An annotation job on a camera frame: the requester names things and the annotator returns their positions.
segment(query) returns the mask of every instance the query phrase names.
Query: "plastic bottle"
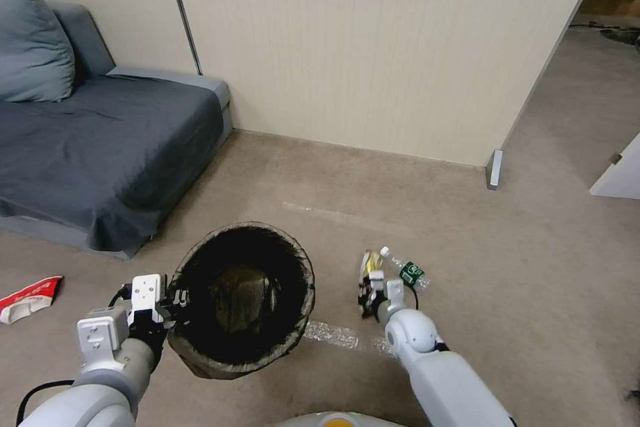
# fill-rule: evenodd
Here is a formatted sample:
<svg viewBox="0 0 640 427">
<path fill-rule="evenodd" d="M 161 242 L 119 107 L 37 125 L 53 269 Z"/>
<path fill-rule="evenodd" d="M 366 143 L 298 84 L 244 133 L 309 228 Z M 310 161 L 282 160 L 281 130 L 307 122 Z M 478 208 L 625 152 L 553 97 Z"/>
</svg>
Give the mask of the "plastic bottle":
<svg viewBox="0 0 640 427">
<path fill-rule="evenodd" d="M 420 270 L 413 262 L 401 259 L 391 252 L 389 247 L 382 247 L 380 249 L 380 255 L 382 255 L 389 264 L 394 266 L 398 276 L 410 286 L 424 290 L 431 283 L 431 281 L 425 277 L 425 272 Z"/>
</svg>

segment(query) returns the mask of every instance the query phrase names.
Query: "trash bag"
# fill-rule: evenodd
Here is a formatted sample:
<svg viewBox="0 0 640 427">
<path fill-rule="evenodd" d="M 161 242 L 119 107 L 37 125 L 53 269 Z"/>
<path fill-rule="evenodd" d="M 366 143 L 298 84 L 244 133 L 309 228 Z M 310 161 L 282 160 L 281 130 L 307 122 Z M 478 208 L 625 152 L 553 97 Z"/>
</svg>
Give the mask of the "trash bag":
<svg viewBox="0 0 640 427">
<path fill-rule="evenodd" d="M 298 242 L 260 222 L 231 224 L 195 245 L 170 296 L 187 291 L 169 345 L 202 378 L 254 372 L 293 349 L 315 303 L 311 262 Z"/>
</svg>

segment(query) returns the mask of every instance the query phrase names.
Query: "door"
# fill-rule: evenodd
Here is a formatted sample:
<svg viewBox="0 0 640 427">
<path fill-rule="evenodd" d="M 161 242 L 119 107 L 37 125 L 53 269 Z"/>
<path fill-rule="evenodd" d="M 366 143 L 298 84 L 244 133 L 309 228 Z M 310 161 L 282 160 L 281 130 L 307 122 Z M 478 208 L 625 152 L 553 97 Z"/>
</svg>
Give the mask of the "door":
<svg viewBox="0 0 640 427">
<path fill-rule="evenodd" d="M 589 190 L 592 195 L 640 199 L 640 133 Z"/>
</svg>

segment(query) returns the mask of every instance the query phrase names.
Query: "sofa pillow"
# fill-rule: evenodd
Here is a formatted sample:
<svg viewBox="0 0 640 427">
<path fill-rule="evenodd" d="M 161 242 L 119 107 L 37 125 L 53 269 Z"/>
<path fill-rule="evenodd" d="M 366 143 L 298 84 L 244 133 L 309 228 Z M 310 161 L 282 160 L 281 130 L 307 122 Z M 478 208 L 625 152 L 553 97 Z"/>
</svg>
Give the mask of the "sofa pillow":
<svg viewBox="0 0 640 427">
<path fill-rule="evenodd" d="M 0 100 L 69 97 L 73 48 L 44 0 L 0 0 Z"/>
</svg>

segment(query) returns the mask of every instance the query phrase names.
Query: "sofa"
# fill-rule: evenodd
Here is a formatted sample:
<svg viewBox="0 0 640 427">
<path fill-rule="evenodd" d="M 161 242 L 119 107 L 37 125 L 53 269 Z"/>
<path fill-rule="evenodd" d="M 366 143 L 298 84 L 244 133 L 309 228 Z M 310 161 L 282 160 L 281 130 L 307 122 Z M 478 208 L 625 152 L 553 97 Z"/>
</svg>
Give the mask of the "sofa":
<svg viewBox="0 0 640 427">
<path fill-rule="evenodd" d="M 0 101 L 0 229 L 131 258 L 232 130 L 221 80 L 116 65 L 86 8 L 47 2 L 70 97 Z"/>
</svg>

